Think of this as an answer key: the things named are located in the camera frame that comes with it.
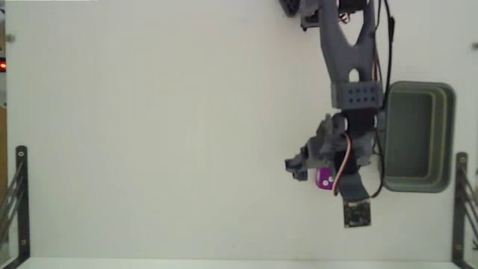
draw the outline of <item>white table surface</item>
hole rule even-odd
[[[384,190],[371,227],[344,229],[340,198],[285,171],[284,159],[334,110],[317,29],[303,33],[277,0],[6,3],[16,37],[7,48],[8,148],[13,156],[28,147],[33,256],[451,259],[453,187]],[[453,154],[470,153],[469,176],[478,147],[477,3],[391,3],[392,81],[455,88]],[[385,70],[384,19],[379,31]],[[374,191],[377,162],[361,176]],[[338,265],[33,259],[24,268],[345,268]]]

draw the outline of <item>gray bin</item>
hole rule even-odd
[[[385,178],[391,191],[437,193],[450,183],[455,94],[446,84],[391,86],[385,128]]]

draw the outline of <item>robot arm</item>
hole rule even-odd
[[[282,1],[283,7],[290,7],[286,2],[291,3]],[[302,28],[320,27],[320,43],[331,80],[332,106],[341,112],[333,117],[326,115],[316,135],[308,140],[300,154],[286,160],[285,166],[298,180],[307,180],[308,168],[331,167],[335,173],[343,170],[336,184],[344,201],[349,202],[369,198],[361,183],[359,168],[370,163],[377,114],[383,100],[382,84],[372,76],[376,55],[373,2],[343,0],[339,6],[336,0],[300,2]],[[339,25],[338,14],[360,10],[364,24],[357,43],[350,45]],[[354,69],[359,73],[359,81],[349,80]]]

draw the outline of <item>purple cube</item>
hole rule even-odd
[[[317,169],[315,184],[323,190],[331,190],[334,185],[334,177],[330,167]]]

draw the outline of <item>screw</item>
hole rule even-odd
[[[13,43],[13,42],[15,42],[15,36],[12,35],[12,34],[7,34],[7,35],[5,36],[5,41],[7,41],[7,42],[9,42],[9,43]]]

